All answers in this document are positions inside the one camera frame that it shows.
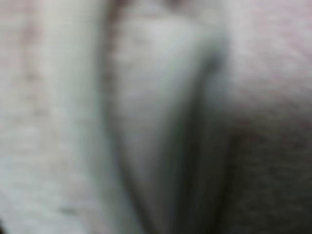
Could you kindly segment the pink towel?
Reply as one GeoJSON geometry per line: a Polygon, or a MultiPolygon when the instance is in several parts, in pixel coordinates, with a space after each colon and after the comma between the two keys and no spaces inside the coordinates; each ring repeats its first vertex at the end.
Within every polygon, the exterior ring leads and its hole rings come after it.
{"type": "Polygon", "coordinates": [[[3,234],[309,234],[309,0],[3,0],[3,234]]]}

